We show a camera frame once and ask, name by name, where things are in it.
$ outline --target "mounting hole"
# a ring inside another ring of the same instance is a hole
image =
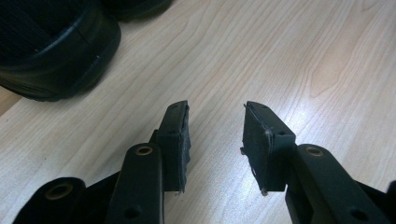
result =
[[[134,206],[134,207],[128,208],[124,212],[124,216],[128,219],[133,219],[133,218],[139,217],[140,214],[142,214],[142,209],[140,209],[140,206]]]
[[[316,157],[321,157],[321,156],[323,156],[323,152],[322,152],[320,149],[318,149],[318,148],[308,147],[308,148],[306,148],[305,150],[306,150],[306,152],[307,152],[308,154],[310,154],[311,156],[316,156]]]
[[[367,215],[358,208],[350,209],[349,213],[357,220],[360,220],[360,221],[368,221],[369,220]]]
[[[136,150],[136,155],[146,156],[152,152],[152,147],[140,147]]]
[[[68,182],[65,182],[47,190],[45,196],[46,199],[55,201],[67,196],[72,190],[73,190],[73,185]]]

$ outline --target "black plastic part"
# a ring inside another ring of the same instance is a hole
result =
[[[98,2],[87,1],[82,14],[46,48],[0,62],[0,85],[37,101],[71,97],[96,84],[119,43],[117,21]]]
[[[247,102],[241,150],[263,193],[285,190],[284,165],[295,147],[295,137],[268,106]]]
[[[361,189],[373,201],[373,203],[384,212],[391,223],[396,223],[396,181],[390,183],[387,193],[373,189],[370,186],[357,181]]]
[[[164,190],[184,192],[191,148],[187,101],[172,104],[166,109],[160,129],[155,134],[155,142],[163,152]]]
[[[290,211],[300,210],[291,216],[293,223],[389,223],[325,148],[300,145],[290,162],[287,204]]]
[[[84,191],[82,206],[75,218],[77,224],[104,223],[107,209],[116,187],[119,173],[89,186]]]
[[[161,151],[151,143],[131,147],[122,165],[105,223],[163,223]]]
[[[119,20],[146,19],[168,9],[172,0],[102,0]]]
[[[84,189],[77,178],[52,180],[35,192],[14,223],[76,223]]]

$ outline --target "metal pin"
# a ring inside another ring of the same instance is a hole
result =
[[[268,195],[268,192],[267,192],[267,190],[266,189],[262,189],[262,196],[267,196]]]

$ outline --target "black bracket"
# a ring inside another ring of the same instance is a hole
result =
[[[163,193],[186,185],[188,122],[187,101],[170,105],[149,143],[128,149],[118,173],[88,188],[74,177],[50,181],[14,223],[163,223]]]
[[[293,223],[395,223],[396,182],[387,193],[353,180],[323,147],[295,134],[266,105],[247,102],[244,147],[262,194],[283,191]]]

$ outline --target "wooden table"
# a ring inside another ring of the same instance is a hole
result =
[[[120,27],[94,90],[56,103],[0,90],[2,223],[54,178],[90,185],[117,172],[181,100],[191,162],[186,193],[165,194],[166,223],[290,222],[284,193],[262,197],[240,154],[246,101],[357,180],[386,190],[396,179],[395,1],[176,0]]]

